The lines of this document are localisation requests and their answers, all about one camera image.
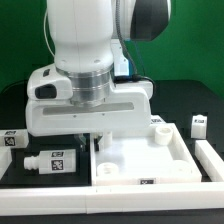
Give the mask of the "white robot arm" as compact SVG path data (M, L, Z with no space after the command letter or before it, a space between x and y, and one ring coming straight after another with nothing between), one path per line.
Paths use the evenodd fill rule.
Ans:
M168 26L171 0L46 0L54 62L27 84L26 126L33 136L101 134L151 123L153 85L134 81L118 48L151 41Z

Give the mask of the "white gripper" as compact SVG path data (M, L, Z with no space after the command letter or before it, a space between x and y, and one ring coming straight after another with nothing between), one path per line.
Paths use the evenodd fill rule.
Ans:
M80 146L86 146L87 139L79 133L96 133L94 139L99 143L104 131L147 128L151 123L152 95L152 83L140 81L117 84L95 107L78 107L68 100L28 100L27 130L33 136L77 134Z

